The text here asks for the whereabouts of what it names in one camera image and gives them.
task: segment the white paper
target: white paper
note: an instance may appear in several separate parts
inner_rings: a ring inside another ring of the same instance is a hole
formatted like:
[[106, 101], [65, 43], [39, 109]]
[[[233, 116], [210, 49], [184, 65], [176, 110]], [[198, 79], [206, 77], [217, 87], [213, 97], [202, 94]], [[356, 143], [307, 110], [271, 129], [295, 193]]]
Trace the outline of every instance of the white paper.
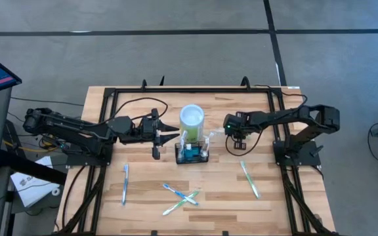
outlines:
[[[49, 168], [52, 167], [51, 157], [46, 156], [42, 157], [41, 159], [36, 161], [37, 164], [48, 166]], [[59, 187], [59, 184], [50, 183], [45, 180], [38, 179], [33, 176], [28, 176], [27, 174], [22, 173], [15, 173], [11, 175], [11, 180], [14, 183], [18, 194], [20, 195], [21, 201], [25, 207], [30, 207], [38, 200], [42, 199], [48, 193], [52, 191], [52, 189]]]

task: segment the toothbrush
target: toothbrush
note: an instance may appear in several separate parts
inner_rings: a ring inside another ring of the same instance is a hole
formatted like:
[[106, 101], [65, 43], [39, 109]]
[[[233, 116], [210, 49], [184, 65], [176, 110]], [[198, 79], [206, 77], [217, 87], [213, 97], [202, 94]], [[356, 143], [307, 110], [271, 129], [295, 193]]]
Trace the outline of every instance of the toothbrush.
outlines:
[[125, 171], [125, 182], [123, 183], [122, 205], [125, 205], [126, 189], [128, 187], [128, 176], [129, 176], [128, 164], [125, 164], [125, 166], [123, 167], [123, 170]]
[[[195, 197], [197, 194], [199, 193], [198, 190], [195, 190], [193, 191], [188, 197], [189, 198], [193, 198]], [[177, 208], [181, 207], [185, 202], [187, 202], [188, 200], [186, 199], [183, 199], [181, 200], [180, 202], [178, 202], [176, 205], [172, 206], [171, 208], [168, 208], [165, 212], [163, 212], [163, 216], [166, 216], [168, 214], [170, 214], [170, 212], [176, 210]]]
[[191, 199], [191, 198], [185, 196], [183, 193], [181, 193], [181, 192], [179, 192], [179, 191], [176, 191], [176, 190], [172, 189], [171, 187], [169, 187], [168, 184], [163, 184], [163, 187], [164, 187], [165, 189], [168, 189], [168, 190], [172, 191], [173, 193], [176, 193], [176, 195], [178, 195], [179, 197], [181, 197], [181, 198], [183, 198], [183, 199], [186, 199], [189, 203], [192, 203], [193, 205], [196, 205], [196, 206], [198, 205], [198, 203], [195, 202], [195, 200], [193, 200], [193, 199]]
[[247, 181], [249, 181], [250, 186], [252, 187], [253, 193], [255, 194], [256, 198], [259, 199], [261, 197], [261, 194], [257, 191], [255, 183], [253, 183], [250, 174], [247, 173], [246, 164], [244, 161], [240, 161], [240, 165], [243, 168], [244, 174], [246, 175]]

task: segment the wooden table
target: wooden table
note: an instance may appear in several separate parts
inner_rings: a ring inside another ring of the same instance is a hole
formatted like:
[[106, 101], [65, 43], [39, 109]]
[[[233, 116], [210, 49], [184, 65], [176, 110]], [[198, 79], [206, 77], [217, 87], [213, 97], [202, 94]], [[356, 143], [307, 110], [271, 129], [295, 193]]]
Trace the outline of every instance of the wooden table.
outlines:
[[[105, 87], [89, 88], [83, 120], [98, 122], [104, 89]], [[283, 91], [288, 94], [300, 93], [297, 88], [284, 87]], [[179, 113], [182, 107], [197, 104], [203, 108], [204, 133], [218, 131], [212, 139], [209, 162], [177, 165], [174, 144], [179, 142], [179, 138], [171, 140], [160, 149], [159, 161], [151, 156], [151, 143], [126, 146], [116, 143], [112, 163], [106, 172], [97, 235], [149, 235], [151, 230], [158, 230], [159, 235], [221, 235], [222, 231], [229, 231], [230, 235], [291, 234], [280, 168], [274, 163], [272, 127], [264, 131], [258, 146], [250, 154], [242, 157], [262, 194], [259, 200], [255, 198], [246, 180], [239, 164], [240, 158], [227, 153], [224, 147], [222, 122], [225, 115], [234, 114], [236, 111], [269, 112], [268, 98], [265, 94], [127, 93], [120, 94], [117, 106], [144, 96], [167, 102], [169, 109], [161, 120], [175, 127], [179, 127]], [[298, 96], [284, 96], [286, 109], [297, 107], [301, 101], [302, 98]], [[152, 100], [141, 100], [127, 104], [119, 115], [136, 117], [149, 113], [152, 108], [158, 108], [161, 113], [164, 105]], [[305, 125], [293, 123], [289, 127], [291, 132], [296, 134]], [[257, 134], [252, 134], [247, 139], [248, 149], [256, 138]], [[129, 163], [129, 185], [127, 203], [122, 206], [125, 163]], [[88, 169], [85, 168], [73, 187], [68, 200], [66, 221], [82, 203]], [[69, 170], [65, 189], [70, 187], [78, 170], [79, 167]], [[301, 167], [299, 171], [306, 203], [313, 213], [318, 214], [326, 228], [335, 231], [322, 177], [310, 167]], [[162, 216], [164, 210], [180, 201], [179, 197], [162, 187], [163, 183], [183, 193], [200, 188], [201, 191], [196, 196], [199, 206], [185, 203], [170, 215]], [[65, 196], [66, 191], [62, 196], [61, 206], [64, 204]], [[296, 203], [295, 208], [297, 225], [301, 231], [303, 227]], [[86, 230], [90, 228], [92, 213], [91, 205], [87, 213]], [[60, 226], [61, 219], [62, 207], [56, 220]]]

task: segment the gray floor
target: gray floor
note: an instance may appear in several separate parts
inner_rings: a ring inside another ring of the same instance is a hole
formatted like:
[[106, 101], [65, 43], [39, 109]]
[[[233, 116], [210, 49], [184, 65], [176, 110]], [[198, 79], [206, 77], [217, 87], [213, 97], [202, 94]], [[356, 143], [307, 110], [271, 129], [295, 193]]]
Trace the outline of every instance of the gray floor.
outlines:
[[[271, 0], [276, 29], [378, 29], [378, 0]], [[0, 0], [0, 31], [267, 28], [260, 0]], [[279, 35], [287, 84], [341, 110], [322, 135], [325, 186], [337, 231], [378, 235], [378, 162], [366, 138], [378, 122], [378, 35]], [[89, 85], [279, 85], [268, 35], [0, 37], [0, 61], [21, 78], [14, 96], [83, 103]], [[49, 106], [12, 101], [10, 112]], [[378, 156], [378, 139], [372, 140]], [[20, 214], [15, 235], [50, 233], [56, 210]]]

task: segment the green toothbrush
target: green toothbrush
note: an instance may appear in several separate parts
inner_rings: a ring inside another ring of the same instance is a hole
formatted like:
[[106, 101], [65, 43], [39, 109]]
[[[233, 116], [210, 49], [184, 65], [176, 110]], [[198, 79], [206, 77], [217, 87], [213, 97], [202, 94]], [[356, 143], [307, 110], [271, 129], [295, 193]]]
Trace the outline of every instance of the green toothbrush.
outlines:
[[[189, 198], [193, 198], [195, 197], [197, 194], [199, 193], [198, 190], [195, 190], [193, 191], [188, 197]], [[176, 205], [172, 206], [171, 208], [168, 208], [165, 212], [163, 212], [163, 216], [166, 216], [168, 214], [170, 214], [170, 212], [176, 210], [177, 208], [179, 208], [180, 206], [182, 206], [185, 202], [187, 202], [188, 200], [186, 199], [183, 199], [181, 200], [180, 202], [178, 202]]]
[[246, 164], [244, 163], [244, 161], [240, 161], [240, 165], [243, 168], [244, 174], [246, 175], [246, 178], [249, 181], [250, 186], [252, 187], [253, 193], [255, 194], [256, 198], [259, 199], [259, 197], [261, 197], [261, 194], [257, 191], [255, 183], [253, 183], [250, 174], [247, 173]]

